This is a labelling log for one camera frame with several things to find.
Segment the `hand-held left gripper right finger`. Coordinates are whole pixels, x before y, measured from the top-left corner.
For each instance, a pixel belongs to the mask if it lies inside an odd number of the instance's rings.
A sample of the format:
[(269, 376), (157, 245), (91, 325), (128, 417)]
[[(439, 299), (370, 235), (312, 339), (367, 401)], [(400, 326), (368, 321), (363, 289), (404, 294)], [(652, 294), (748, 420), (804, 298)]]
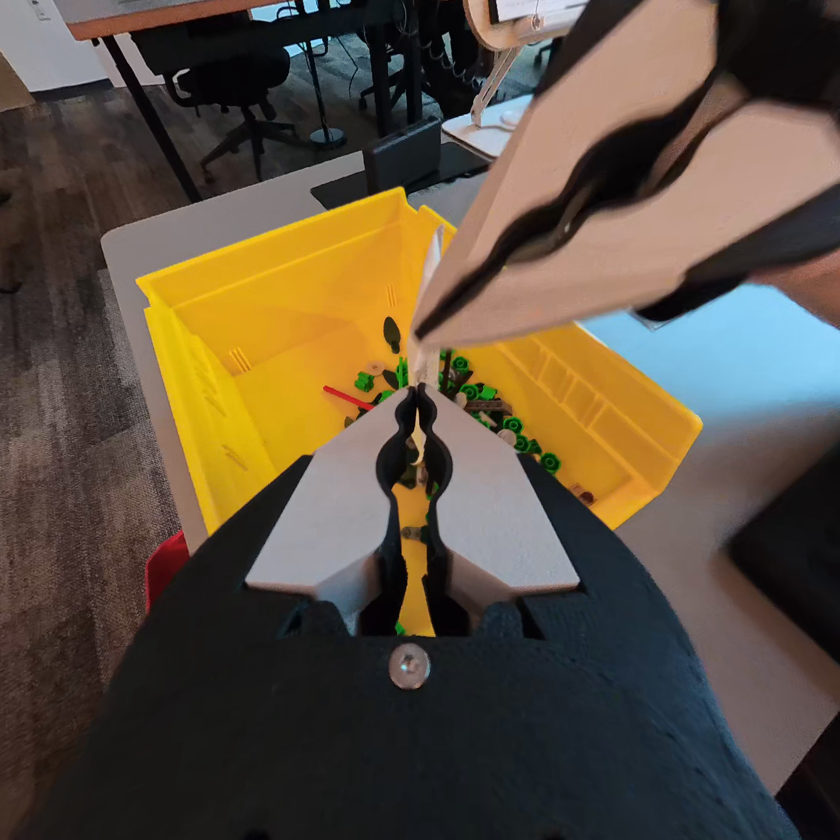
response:
[(581, 584), (519, 454), (436, 390), (418, 387), (429, 503), (423, 589), (437, 636), (468, 635), (488, 607)]

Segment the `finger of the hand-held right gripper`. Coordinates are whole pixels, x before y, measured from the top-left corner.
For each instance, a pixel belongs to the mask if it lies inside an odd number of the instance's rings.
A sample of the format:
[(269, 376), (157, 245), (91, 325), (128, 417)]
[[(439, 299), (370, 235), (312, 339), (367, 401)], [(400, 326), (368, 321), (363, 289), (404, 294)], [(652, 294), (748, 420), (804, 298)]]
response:
[(494, 343), (609, 312), (667, 321), (745, 280), (838, 264), (838, 126), (826, 112), (746, 105), (653, 195), (592, 209), (542, 255), (468, 266), (463, 223), (417, 298), (417, 341)]
[(590, 2), (416, 299), (418, 340), (500, 340), (665, 298), (618, 237), (717, 60), (716, 2)]

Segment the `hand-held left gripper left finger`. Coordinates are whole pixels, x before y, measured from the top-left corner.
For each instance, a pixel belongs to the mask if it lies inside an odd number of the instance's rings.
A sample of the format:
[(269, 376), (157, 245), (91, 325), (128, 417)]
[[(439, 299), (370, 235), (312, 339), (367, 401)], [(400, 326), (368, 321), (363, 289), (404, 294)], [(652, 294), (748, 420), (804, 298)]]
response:
[(250, 589), (330, 602), (357, 634), (396, 635), (407, 570), (393, 487), (416, 417), (408, 386), (313, 454), (245, 578)]

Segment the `white paper bag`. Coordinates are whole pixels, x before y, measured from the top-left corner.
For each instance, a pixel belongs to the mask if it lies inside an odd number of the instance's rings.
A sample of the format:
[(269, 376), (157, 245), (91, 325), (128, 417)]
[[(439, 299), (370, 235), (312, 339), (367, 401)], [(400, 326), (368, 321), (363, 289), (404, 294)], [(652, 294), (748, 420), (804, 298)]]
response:
[(412, 323), (406, 340), (408, 384), (413, 387), (426, 384), (430, 385), (433, 390), (438, 389), (439, 349), (436, 353), (433, 353), (432, 350), (422, 345), (420, 339), (415, 335), (414, 321), (417, 319), (417, 313), (426, 289), (443, 256), (445, 233), (445, 226), (443, 224), (439, 225), (435, 229), (427, 249), (423, 274), (416, 294)]

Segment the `yellow plastic bin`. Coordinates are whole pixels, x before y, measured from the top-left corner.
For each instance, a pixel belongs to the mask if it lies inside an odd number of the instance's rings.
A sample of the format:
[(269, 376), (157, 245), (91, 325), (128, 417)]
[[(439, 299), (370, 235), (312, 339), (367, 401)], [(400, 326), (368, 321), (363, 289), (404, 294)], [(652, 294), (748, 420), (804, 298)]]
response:
[[(455, 228), (403, 190), (365, 198), (138, 279), (144, 314), (207, 535), (301, 455), (345, 427), (369, 362), (407, 360), (435, 229)], [(393, 317), (394, 355), (383, 338)], [(616, 529), (673, 478), (698, 415), (577, 324), (459, 349), (525, 434), (561, 461), (555, 478)]]

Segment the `grey desk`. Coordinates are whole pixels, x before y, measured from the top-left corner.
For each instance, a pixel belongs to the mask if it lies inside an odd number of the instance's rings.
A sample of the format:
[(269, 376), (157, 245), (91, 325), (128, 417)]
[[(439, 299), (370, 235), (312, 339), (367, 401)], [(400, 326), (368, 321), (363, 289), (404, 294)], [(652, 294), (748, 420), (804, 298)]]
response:
[[(355, 152), (101, 238), (190, 550), (207, 538), (137, 279), (321, 212), (311, 189), (363, 169)], [(687, 630), (738, 744), (776, 793), (838, 712), (830, 655), (732, 564), (742, 525), (838, 440), (838, 331), (776, 289), (747, 285), (651, 330), (616, 313), (586, 328), (700, 416), (668, 487), (618, 535)]]

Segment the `black desk mat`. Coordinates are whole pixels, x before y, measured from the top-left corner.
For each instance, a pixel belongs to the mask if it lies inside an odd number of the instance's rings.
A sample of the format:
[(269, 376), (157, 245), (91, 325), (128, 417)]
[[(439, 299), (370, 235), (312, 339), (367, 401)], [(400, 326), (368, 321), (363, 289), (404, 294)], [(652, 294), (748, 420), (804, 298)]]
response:
[[(441, 150), (438, 170), (406, 185), (404, 190), (407, 196), (482, 174), (489, 168), (489, 159), (459, 143), (442, 143)], [(354, 203), (369, 195), (366, 175), (364, 171), (357, 171), (335, 181), (314, 186), (310, 194), (326, 211)]]

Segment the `long wooden background desk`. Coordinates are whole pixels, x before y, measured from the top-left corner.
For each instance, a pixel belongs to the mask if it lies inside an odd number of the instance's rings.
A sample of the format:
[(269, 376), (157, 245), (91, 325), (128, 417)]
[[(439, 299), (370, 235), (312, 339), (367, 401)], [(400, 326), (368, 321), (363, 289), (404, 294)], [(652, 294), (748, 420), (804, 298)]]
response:
[(413, 2), (316, 2), (311, 11), (305, 10), (303, 2), (292, 2), (295, 14), (281, 17), (268, 24), (267, 29), (252, 35), (231, 36), (230, 47), (226, 49), (219, 43), (221, 36), (190, 38), (185, 27), (196, 20), (248, 13), (251, 9), (272, 5), (272, 2), (56, 1), (55, 5), (75, 40), (97, 40), (104, 44), (190, 203), (198, 203), (203, 197), (159, 114), (117, 44), (117, 35), (161, 30), (161, 44), (151, 49), (150, 55), (143, 60), (151, 73), (163, 77), (178, 69), (179, 60), (190, 67), (220, 60), (228, 52), (252, 51), (262, 44), (289, 46), (364, 32), (371, 57), (377, 132), (382, 137), (394, 129), (391, 91), (387, 81), (385, 28), (388, 25), (408, 27), (417, 21)]

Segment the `pile of green toy pieces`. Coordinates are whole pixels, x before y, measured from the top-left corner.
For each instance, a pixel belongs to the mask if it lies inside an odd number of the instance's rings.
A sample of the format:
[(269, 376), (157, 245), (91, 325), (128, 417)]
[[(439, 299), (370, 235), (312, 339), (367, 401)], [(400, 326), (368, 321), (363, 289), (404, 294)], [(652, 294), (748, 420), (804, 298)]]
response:
[[(544, 470), (552, 476), (557, 476), (561, 467), (560, 458), (555, 453), (544, 450), (536, 438), (525, 434), (523, 421), (514, 414), (509, 403), (501, 398), (498, 389), (482, 381), (473, 381), (474, 372), (466, 357), (452, 356), (447, 351), (441, 352), (440, 360), (445, 362), (446, 359), (450, 361), (447, 397), (480, 425), (514, 447), (518, 453), (536, 459)], [(400, 356), (395, 369), (389, 370), (385, 367), (382, 375), (371, 376), (365, 373), (364, 368), (357, 371), (353, 389), (348, 394), (378, 405), (406, 384), (407, 360)], [(346, 427), (368, 413), (356, 409), (355, 417), (345, 417)]]

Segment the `red plastic bin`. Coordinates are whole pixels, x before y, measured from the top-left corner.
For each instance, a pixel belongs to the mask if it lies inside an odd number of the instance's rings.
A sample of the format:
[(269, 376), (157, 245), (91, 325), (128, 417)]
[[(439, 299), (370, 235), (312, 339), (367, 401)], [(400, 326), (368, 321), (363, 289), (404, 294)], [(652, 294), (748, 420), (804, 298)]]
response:
[(147, 613), (189, 559), (190, 551), (183, 530), (162, 541), (152, 552), (145, 563), (143, 577)]

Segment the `black case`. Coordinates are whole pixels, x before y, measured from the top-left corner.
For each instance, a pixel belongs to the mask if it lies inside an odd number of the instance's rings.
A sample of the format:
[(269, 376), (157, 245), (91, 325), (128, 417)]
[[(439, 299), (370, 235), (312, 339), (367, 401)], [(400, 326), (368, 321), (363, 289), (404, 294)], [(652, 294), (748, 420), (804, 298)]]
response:
[(411, 123), (365, 146), (362, 156), (368, 196), (421, 181), (441, 165), (441, 122), (432, 116)]

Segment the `black pole stand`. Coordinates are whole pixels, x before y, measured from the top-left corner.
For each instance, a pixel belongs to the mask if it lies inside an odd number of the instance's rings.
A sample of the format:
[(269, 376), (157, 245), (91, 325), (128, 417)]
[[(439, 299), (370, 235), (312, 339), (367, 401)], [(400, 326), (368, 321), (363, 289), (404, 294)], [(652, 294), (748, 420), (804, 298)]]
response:
[(312, 48), (312, 43), (306, 41), (305, 55), (307, 58), (311, 83), (316, 97), (318, 106), (319, 128), (314, 130), (310, 136), (310, 142), (323, 150), (334, 150), (344, 146), (347, 142), (347, 136), (341, 129), (331, 128), (328, 125), (327, 113), (324, 107), (322, 90), (320, 85), (320, 78), (316, 66), (315, 55)]

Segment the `black office chair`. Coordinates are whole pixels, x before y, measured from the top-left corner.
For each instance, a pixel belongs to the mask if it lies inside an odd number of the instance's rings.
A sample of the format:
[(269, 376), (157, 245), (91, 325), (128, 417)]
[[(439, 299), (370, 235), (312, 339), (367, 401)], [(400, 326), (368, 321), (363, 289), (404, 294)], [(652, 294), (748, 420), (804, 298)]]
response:
[(287, 48), (238, 49), (241, 36), (252, 36), (267, 26), (267, 21), (254, 20), (242, 10), (131, 34), (146, 65), (163, 78), (176, 104), (196, 112), (212, 106), (223, 113), (230, 109), (241, 112), (243, 122), (200, 161), (208, 181), (212, 179), (208, 166), (226, 153), (238, 152), (246, 141), (250, 142), (258, 181), (263, 179), (265, 140), (302, 144), (294, 124), (277, 122), (277, 111), (269, 101), (270, 92), (289, 77)]

